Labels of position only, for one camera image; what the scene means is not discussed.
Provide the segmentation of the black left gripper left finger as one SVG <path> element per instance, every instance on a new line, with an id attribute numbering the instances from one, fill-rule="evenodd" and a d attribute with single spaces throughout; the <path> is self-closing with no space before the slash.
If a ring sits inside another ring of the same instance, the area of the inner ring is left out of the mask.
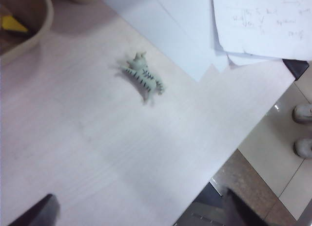
<path id="1" fill-rule="evenodd" d="M 47 194 L 9 226 L 55 226 L 60 212 L 56 195 Z"/>

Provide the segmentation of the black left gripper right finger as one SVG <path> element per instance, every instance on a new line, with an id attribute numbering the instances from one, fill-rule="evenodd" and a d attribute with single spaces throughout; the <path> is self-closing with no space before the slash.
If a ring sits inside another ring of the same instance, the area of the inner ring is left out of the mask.
<path id="1" fill-rule="evenodd" d="M 226 226 L 268 226 L 233 190 L 222 189 Z"/>

